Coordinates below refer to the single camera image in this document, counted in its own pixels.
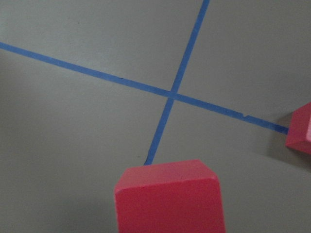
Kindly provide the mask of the red block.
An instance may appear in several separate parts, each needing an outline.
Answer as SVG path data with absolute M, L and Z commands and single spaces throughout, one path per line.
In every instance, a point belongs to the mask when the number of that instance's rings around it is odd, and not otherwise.
M 218 176 L 200 160 L 131 167 L 114 188 L 120 233 L 224 233 Z

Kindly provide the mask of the brown paper table mat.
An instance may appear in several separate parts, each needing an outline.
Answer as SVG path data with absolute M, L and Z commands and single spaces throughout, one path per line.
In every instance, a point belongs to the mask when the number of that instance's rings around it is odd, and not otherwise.
M 3 0 L 0 230 L 115 233 L 123 171 L 200 159 L 228 233 L 308 233 L 308 0 Z

